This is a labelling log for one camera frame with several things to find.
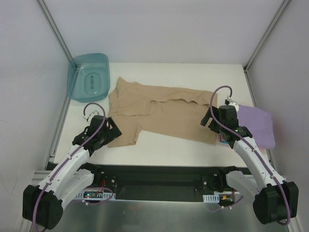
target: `metal frame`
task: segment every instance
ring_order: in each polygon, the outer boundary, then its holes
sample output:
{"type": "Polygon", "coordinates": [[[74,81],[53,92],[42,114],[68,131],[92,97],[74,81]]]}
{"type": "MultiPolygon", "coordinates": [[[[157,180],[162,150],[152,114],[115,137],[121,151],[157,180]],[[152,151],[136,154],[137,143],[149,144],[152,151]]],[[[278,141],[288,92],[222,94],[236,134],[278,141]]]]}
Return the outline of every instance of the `metal frame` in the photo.
{"type": "Polygon", "coordinates": [[[251,55],[247,65],[245,65],[245,67],[244,67],[245,73],[247,73],[249,68],[252,66],[253,62],[255,61],[256,57],[260,53],[260,51],[263,48],[265,42],[267,41],[268,37],[270,36],[272,31],[274,30],[275,26],[278,24],[279,19],[281,18],[281,16],[285,12],[286,8],[288,7],[288,5],[290,4],[291,1],[292,0],[283,0],[283,2],[281,3],[281,6],[279,7],[277,12],[275,13],[275,15],[272,18],[269,26],[267,27],[266,31],[264,32],[261,40],[259,41],[259,43],[257,44],[255,50],[253,51],[253,53],[252,53],[252,55],[251,55]]]}
{"type": "MultiPolygon", "coordinates": [[[[277,10],[275,16],[271,20],[268,28],[266,29],[265,33],[263,34],[260,42],[258,43],[255,51],[253,52],[250,60],[248,61],[247,65],[244,67],[244,73],[246,76],[248,88],[250,91],[250,95],[253,101],[254,106],[257,106],[254,92],[252,90],[252,86],[250,84],[250,78],[248,77],[248,70],[252,66],[253,62],[255,61],[256,57],[258,56],[259,52],[265,45],[265,42],[267,41],[269,35],[277,25],[280,17],[284,13],[285,9],[289,5],[289,3],[292,0],[283,0],[280,8],[277,10]]],[[[36,0],[39,7],[42,10],[42,13],[44,14],[49,26],[51,27],[51,30],[53,31],[55,37],[57,38],[59,45],[61,46],[64,54],[66,55],[67,59],[69,61],[72,60],[72,55],[63,40],[63,37],[56,26],[56,23],[51,16],[48,7],[44,0],[36,0]]],[[[65,122],[65,118],[68,112],[68,108],[70,105],[70,100],[68,97],[66,97],[60,116],[58,118],[58,124],[55,129],[54,137],[51,142],[51,146],[49,149],[49,157],[46,161],[46,169],[52,170],[56,165],[53,164],[56,149],[60,140],[61,131],[65,122]]],[[[267,151],[268,157],[271,161],[270,152],[267,151]]],[[[126,191],[126,193],[118,193],[116,194],[118,199],[123,200],[154,200],[154,201],[162,201],[162,200],[168,200],[168,201],[203,201],[203,199],[196,196],[197,191],[203,191],[205,193],[209,192],[209,189],[205,189],[205,185],[207,182],[207,178],[209,178],[211,175],[214,175],[214,173],[217,172],[219,169],[218,167],[146,167],[146,166],[102,166],[103,169],[106,170],[106,173],[108,176],[106,178],[110,179],[109,175],[112,176],[112,178],[117,177],[117,182],[120,185],[128,185],[130,186],[130,191],[126,191]],[[158,183],[163,186],[167,187],[169,189],[168,194],[158,194],[162,189],[158,188],[158,183]],[[179,193],[179,189],[177,187],[185,187],[190,189],[189,191],[183,191],[182,189],[182,195],[185,196],[184,199],[179,199],[179,196],[175,196],[175,191],[179,193]]],[[[43,178],[48,175],[49,171],[37,171],[34,175],[32,184],[36,185],[38,182],[40,182],[43,178]]],[[[20,232],[29,232],[31,227],[31,222],[28,220],[23,220],[21,223],[21,227],[19,229],[20,232]]],[[[293,218],[291,220],[291,224],[288,226],[290,232],[301,232],[302,229],[300,227],[300,224],[297,221],[297,218],[293,218]]]]}

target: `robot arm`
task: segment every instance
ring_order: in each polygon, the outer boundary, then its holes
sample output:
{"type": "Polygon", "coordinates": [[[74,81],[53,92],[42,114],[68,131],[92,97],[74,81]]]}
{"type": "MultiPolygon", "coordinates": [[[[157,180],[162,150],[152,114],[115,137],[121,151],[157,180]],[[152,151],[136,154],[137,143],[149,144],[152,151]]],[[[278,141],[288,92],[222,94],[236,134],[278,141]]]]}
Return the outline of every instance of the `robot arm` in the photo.
{"type": "MultiPolygon", "coordinates": [[[[246,127],[239,126],[237,119],[238,105],[230,99],[226,100],[225,104],[220,106],[219,109],[212,107],[213,116],[219,123],[216,120],[212,120],[209,128],[213,132],[222,135],[230,147],[239,154],[253,175],[255,183],[236,167],[227,167],[222,169],[210,181],[209,187],[219,192],[222,192],[223,188],[226,187],[236,189],[245,199],[253,203],[255,215],[263,224],[289,218],[284,202],[285,197],[288,202],[290,217],[296,217],[298,202],[297,185],[294,182],[286,182],[275,171],[258,149],[249,130],[246,127]]],[[[209,119],[213,116],[210,109],[208,109],[201,121],[201,125],[206,126],[209,119]]]]}
{"type": "Polygon", "coordinates": [[[111,117],[102,122],[103,119],[103,116],[94,116],[90,125],[74,138],[68,153],[53,171],[37,186],[26,187],[23,194],[23,218],[33,221],[35,204],[41,194],[36,210],[36,224],[51,230],[59,223],[64,209],[78,193],[90,185],[100,184],[100,167],[85,162],[94,151],[121,135],[111,117]],[[102,123],[101,129],[85,143],[102,123]]]}

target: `purple cloth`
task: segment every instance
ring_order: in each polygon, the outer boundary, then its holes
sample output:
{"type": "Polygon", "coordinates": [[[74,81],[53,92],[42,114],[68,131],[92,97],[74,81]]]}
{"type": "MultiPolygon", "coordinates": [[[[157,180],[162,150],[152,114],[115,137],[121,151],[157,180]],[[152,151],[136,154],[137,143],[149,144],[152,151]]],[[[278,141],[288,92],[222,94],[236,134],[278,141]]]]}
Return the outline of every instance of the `purple cloth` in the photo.
{"type": "Polygon", "coordinates": [[[240,126],[249,129],[259,148],[273,149],[276,145],[271,114],[259,108],[239,105],[237,118],[240,126]]]}

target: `beige garment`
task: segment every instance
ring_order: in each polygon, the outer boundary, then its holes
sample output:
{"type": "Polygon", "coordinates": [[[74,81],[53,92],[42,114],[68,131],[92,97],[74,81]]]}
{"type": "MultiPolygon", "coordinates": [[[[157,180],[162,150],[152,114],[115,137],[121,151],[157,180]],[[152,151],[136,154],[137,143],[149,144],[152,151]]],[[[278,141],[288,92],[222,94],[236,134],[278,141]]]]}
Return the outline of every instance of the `beige garment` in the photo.
{"type": "MultiPolygon", "coordinates": [[[[215,144],[216,134],[200,125],[212,92],[145,86],[119,78],[109,95],[111,116],[122,135],[108,147],[135,145],[141,130],[215,144]]],[[[213,105],[217,105],[217,95],[213,105]]]]}

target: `white table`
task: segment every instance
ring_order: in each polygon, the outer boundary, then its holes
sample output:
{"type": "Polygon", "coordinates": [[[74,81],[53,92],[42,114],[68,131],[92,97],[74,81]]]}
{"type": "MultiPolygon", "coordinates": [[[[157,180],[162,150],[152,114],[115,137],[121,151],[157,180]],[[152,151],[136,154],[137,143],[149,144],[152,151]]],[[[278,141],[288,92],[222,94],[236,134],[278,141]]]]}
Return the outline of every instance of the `white table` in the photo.
{"type": "MultiPolygon", "coordinates": [[[[239,104],[253,106],[241,65],[222,64],[146,64],[111,63],[111,90],[114,90],[119,76],[128,82],[145,85],[185,87],[214,91],[222,85],[233,89],[233,99],[239,104]]],[[[219,91],[218,106],[224,104],[228,89],[219,91]]],[[[98,102],[106,113],[109,110],[108,97],[98,102]]],[[[55,163],[59,163],[71,146],[73,138],[88,125],[83,119],[85,103],[71,101],[65,120],[55,163]]],[[[86,113],[99,110],[89,106],[86,113]]],[[[161,134],[142,131],[134,146],[107,148],[96,151],[89,162],[111,165],[153,165],[153,166],[230,166],[246,167],[242,159],[226,144],[217,145],[189,141],[161,134]]]]}

